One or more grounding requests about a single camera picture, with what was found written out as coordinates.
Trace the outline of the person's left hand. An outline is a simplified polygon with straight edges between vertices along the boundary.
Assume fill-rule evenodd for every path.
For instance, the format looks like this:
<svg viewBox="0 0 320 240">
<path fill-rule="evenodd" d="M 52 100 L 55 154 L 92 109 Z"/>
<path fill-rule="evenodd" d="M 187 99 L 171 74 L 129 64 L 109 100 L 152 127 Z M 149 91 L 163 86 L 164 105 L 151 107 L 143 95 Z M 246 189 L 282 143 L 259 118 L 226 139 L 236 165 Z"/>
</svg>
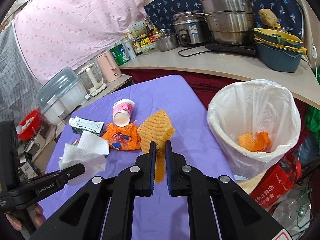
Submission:
<svg viewBox="0 0 320 240">
<path fill-rule="evenodd" d="M 13 215 L 10 212 L 5 213 L 5 217 L 11 224 L 11 226 L 16 230 L 16 231 L 22 231 L 24 228 L 24 222 L 27 221 L 26 218 L 19 219 L 17 215 Z M 35 204 L 35 215 L 34 218 L 31 220 L 34 224 L 37 225 L 37 227 L 41 226 L 45 221 L 46 218 L 43 214 L 43 208 L 40 204 Z"/>
</svg>

